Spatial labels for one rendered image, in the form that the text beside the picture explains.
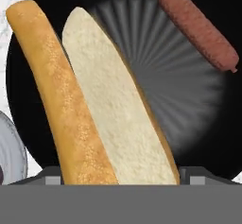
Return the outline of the black plate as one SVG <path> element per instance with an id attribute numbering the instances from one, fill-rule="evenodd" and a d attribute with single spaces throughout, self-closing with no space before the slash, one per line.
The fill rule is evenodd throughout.
<path id="1" fill-rule="evenodd" d="M 242 172 L 242 0 L 194 0 L 239 54 L 236 73 L 208 63 L 158 0 L 34 0 L 56 33 L 72 9 L 94 14 L 129 61 L 175 162 L 232 179 Z"/>

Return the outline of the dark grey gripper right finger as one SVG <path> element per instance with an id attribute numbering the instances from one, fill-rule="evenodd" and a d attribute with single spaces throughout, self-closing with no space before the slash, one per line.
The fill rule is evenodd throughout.
<path id="1" fill-rule="evenodd" d="M 230 181 L 215 176 L 207 169 L 201 166 L 181 166 L 179 168 L 181 184 L 187 185 L 216 185 L 216 184 L 234 184 Z"/>

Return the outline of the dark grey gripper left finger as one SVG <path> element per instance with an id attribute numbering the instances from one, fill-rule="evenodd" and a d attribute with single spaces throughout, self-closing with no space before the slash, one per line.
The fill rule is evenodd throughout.
<path id="1" fill-rule="evenodd" d="M 17 181 L 14 185 L 62 185 L 61 168 L 59 166 L 48 166 L 38 175 Z"/>

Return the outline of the brown sausage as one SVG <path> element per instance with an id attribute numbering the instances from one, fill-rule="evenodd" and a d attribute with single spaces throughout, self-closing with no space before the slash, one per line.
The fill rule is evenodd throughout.
<path id="1" fill-rule="evenodd" d="M 172 22 L 206 60 L 221 71 L 237 71 L 237 52 L 192 0 L 159 2 Z"/>

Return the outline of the golden hot dog bun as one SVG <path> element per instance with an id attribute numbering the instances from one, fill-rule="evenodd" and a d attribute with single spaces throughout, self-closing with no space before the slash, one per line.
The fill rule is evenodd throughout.
<path id="1" fill-rule="evenodd" d="M 67 184 L 179 184 L 168 142 L 97 21 L 73 9 L 56 35 L 32 0 L 7 19 L 35 78 Z"/>

